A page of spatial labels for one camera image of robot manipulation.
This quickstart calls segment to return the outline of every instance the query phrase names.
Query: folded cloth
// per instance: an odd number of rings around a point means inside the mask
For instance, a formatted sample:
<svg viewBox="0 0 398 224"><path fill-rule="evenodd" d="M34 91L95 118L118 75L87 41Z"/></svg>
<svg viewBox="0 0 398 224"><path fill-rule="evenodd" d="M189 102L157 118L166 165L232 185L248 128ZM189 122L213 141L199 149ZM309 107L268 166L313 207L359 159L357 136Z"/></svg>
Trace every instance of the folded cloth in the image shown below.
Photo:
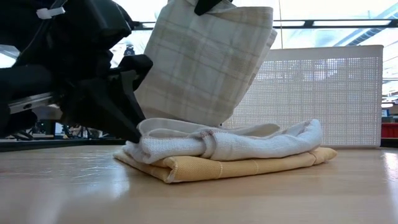
<svg viewBox="0 0 398 224"><path fill-rule="evenodd" d="M316 149L321 144L318 120L279 131L276 124L223 129L164 118L150 118L137 126L138 144L123 150L135 161L151 164L170 156L198 156L214 161L282 158Z"/></svg>
<svg viewBox="0 0 398 224"><path fill-rule="evenodd" d="M192 156L173 156L153 164L143 164L135 161L122 150L114 153L116 159L168 184L242 177L310 167L329 161L336 155L337 152L332 149L318 148L281 159L248 159L244 161L219 162Z"/></svg>

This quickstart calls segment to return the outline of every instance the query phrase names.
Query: plaid tote bag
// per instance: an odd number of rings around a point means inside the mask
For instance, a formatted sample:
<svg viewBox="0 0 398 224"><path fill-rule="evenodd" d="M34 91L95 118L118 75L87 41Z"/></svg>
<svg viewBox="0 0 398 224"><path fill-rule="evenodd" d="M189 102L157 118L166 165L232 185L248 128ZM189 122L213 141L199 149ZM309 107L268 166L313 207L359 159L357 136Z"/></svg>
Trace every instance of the plaid tote bag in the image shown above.
<svg viewBox="0 0 398 224"><path fill-rule="evenodd" d="M147 118L219 126L250 87L276 38L271 7L169 0L145 49L154 66L136 90Z"/></svg>

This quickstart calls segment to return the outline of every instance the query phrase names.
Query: wooden table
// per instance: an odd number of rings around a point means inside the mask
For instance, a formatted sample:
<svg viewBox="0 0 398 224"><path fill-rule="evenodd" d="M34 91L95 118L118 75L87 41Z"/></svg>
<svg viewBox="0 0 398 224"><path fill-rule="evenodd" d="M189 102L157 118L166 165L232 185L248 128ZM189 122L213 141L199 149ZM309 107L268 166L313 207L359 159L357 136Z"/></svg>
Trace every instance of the wooden table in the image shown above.
<svg viewBox="0 0 398 224"><path fill-rule="evenodd" d="M0 154L0 223L398 223L398 151L167 185L112 159L120 146Z"/></svg>

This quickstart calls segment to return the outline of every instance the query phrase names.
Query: perforated metal screen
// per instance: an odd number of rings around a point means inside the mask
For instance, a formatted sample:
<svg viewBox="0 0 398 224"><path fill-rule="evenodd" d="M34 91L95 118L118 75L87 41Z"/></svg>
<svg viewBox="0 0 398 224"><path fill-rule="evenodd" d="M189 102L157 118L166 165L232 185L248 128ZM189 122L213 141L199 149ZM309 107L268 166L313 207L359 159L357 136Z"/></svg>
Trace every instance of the perforated metal screen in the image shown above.
<svg viewBox="0 0 398 224"><path fill-rule="evenodd" d="M308 119L323 125L323 145L378 147L383 46L271 50L234 115L223 126Z"/></svg>

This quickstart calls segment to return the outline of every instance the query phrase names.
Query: metal bar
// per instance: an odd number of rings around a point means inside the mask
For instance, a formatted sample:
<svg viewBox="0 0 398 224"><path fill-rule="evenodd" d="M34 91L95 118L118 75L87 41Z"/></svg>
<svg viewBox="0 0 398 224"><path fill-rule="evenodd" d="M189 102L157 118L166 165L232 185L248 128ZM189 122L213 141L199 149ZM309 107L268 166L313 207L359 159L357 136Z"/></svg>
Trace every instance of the metal bar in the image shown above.
<svg viewBox="0 0 398 224"><path fill-rule="evenodd" d="M53 103L55 103L53 93L43 93L13 101L9 104L9 107L11 114L14 114L40 106L48 106Z"/></svg>
<svg viewBox="0 0 398 224"><path fill-rule="evenodd" d="M390 21L386 25L338 25L315 26L315 22L357 22L357 21ZM307 20L274 20L274 22L303 22L302 26L274 26L275 29L372 29L372 28L398 28L398 19L307 19ZM155 22L141 22L141 24L153 24ZM135 30L153 30L152 27L139 26Z"/></svg>

